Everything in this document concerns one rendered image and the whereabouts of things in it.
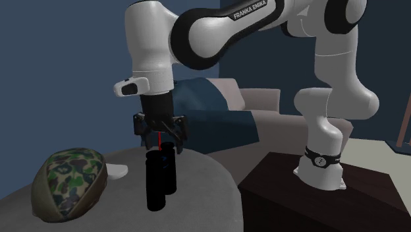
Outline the dark robot stand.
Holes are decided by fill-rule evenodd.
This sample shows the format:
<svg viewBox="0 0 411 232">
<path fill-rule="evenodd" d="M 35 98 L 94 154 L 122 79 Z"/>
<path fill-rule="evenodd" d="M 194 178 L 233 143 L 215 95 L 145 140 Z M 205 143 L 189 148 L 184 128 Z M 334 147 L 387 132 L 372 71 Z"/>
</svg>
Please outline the dark robot stand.
<svg viewBox="0 0 411 232">
<path fill-rule="evenodd" d="M 344 164 L 344 190 L 303 183 L 299 156 L 270 152 L 239 184 L 244 232 L 411 232 L 390 176 Z"/>
</svg>

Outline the grey upholstered seat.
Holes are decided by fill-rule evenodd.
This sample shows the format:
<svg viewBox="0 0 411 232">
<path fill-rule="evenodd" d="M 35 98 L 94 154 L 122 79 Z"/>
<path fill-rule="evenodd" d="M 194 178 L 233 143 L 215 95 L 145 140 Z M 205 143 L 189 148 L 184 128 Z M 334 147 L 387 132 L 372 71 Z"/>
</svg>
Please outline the grey upholstered seat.
<svg viewBox="0 0 411 232">
<path fill-rule="evenodd" d="M 242 201 L 231 174 L 217 161 L 185 149 L 176 156 L 177 191 L 164 209 L 146 206 L 146 149 L 105 156 L 128 173 L 110 180 L 99 202 L 78 219 L 46 223 L 32 215 L 30 186 L 0 200 L 0 232 L 243 232 Z"/>
</svg>

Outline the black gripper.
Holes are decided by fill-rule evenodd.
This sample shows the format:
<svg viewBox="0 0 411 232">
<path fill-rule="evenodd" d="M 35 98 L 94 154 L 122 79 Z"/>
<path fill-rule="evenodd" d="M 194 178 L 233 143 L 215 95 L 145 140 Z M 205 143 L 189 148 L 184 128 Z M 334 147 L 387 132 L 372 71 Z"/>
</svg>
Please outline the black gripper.
<svg viewBox="0 0 411 232">
<path fill-rule="evenodd" d="M 173 117 L 172 92 L 158 95 L 141 95 L 143 113 L 133 115 L 134 134 L 140 136 L 146 150 L 152 148 L 150 133 L 166 132 L 173 137 L 177 154 L 183 151 L 184 141 L 188 139 L 188 118 L 185 115 Z"/>
</svg>

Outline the black cylinder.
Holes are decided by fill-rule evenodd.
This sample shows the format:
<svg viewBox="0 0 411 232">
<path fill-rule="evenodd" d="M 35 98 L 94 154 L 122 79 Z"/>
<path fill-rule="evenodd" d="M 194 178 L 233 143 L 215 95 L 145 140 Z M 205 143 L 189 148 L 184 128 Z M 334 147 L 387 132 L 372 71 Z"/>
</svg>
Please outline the black cylinder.
<svg viewBox="0 0 411 232">
<path fill-rule="evenodd" d="M 159 150 L 146 153 L 146 202 L 152 212 L 160 211 L 166 205 L 164 161 Z"/>
<path fill-rule="evenodd" d="M 172 142 L 163 142 L 161 151 L 164 159 L 165 194 L 171 195 L 177 191 L 177 174 L 175 165 L 175 149 Z"/>
</svg>

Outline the dark blue blanket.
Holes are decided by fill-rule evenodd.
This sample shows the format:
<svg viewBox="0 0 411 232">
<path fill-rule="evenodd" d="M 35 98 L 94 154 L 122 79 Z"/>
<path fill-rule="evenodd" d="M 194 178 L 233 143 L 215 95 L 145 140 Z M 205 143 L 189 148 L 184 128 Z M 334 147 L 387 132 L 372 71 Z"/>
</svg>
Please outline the dark blue blanket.
<svg viewBox="0 0 411 232">
<path fill-rule="evenodd" d="M 183 148 L 209 154 L 259 142 L 256 123 L 250 112 L 229 112 L 226 99 L 206 78 L 175 82 L 173 95 L 174 116 L 188 118 L 188 139 Z M 158 142 L 156 132 L 150 133 L 151 145 Z M 175 141 L 161 132 L 162 142 Z"/>
</svg>

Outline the beige sofa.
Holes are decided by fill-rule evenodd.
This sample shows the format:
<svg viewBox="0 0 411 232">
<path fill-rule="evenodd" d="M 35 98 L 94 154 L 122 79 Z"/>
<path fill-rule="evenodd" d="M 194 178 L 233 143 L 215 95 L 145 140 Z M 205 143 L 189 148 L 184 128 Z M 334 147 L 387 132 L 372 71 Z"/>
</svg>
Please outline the beige sofa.
<svg viewBox="0 0 411 232">
<path fill-rule="evenodd" d="M 250 112 L 260 141 L 209 153 L 239 184 L 270 152 L 301 156 L 308 139 L 308 126 L 300 115 L 279 113 L 281 91 L 269 88 L 239 88 L 233 78 L 210 78 L 226 99 L 229 112 Z"/>
</svg>

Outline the camouflage cap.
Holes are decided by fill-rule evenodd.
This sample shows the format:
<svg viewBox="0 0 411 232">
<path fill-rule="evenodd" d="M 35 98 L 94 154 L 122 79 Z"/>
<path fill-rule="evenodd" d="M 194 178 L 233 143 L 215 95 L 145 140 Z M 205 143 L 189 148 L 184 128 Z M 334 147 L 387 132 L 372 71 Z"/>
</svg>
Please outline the camouflage cap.
<svg viewBox="0 0 411 232">
<path fill-rule="evenodd" d="M 107 163 L 102 154 L 90 148 L 55 152 L 32 182 L 32 214 L 48 223 L 79 218 L 98 203 L 108 180 L 127 173 L 127 165 Z"/>
</svg>

